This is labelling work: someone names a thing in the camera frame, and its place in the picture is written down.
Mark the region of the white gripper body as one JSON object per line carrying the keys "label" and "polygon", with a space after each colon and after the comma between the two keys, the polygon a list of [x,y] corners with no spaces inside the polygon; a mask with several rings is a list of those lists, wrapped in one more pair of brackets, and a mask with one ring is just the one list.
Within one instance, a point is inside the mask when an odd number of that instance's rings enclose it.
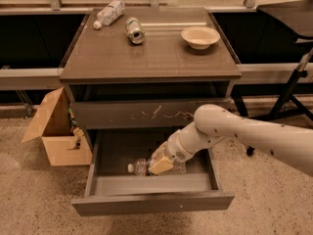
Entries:
{"label": "white gripper body", "polygon": [[176,163],[184,163],[193,157],[183,147],[177,134],[172,134],[165,142],[165,154]]}

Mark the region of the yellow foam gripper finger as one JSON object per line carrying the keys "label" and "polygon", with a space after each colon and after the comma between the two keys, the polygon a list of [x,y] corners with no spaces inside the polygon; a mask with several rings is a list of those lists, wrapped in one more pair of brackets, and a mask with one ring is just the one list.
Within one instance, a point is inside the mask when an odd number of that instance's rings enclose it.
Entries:
{"label": "yellow foam gripper finger", "polygon": [[173,168],[174,161],[168,157],[161,156],[158,158],[152,158],[148,171],[154,175],[159,175]]}
{"label": "yellow foam gripper finger", "polygon": [[152,154],[152,159],[154,161],[158,161],[159,159],[164,157],[166,148],[166,141],[164,141]]}

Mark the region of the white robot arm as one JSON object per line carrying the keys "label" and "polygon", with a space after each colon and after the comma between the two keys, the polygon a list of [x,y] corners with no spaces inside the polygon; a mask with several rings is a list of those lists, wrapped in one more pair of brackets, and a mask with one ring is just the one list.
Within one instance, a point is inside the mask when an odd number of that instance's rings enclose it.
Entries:
{"label": "white robot arm", "polygon": [[149,172],[161,174],[190,160],[224,138],[235,138],[274,159],[313,175],[313,130],[238,117],[216,105],[203,105],[193,121],[175,131],[152,154]]}

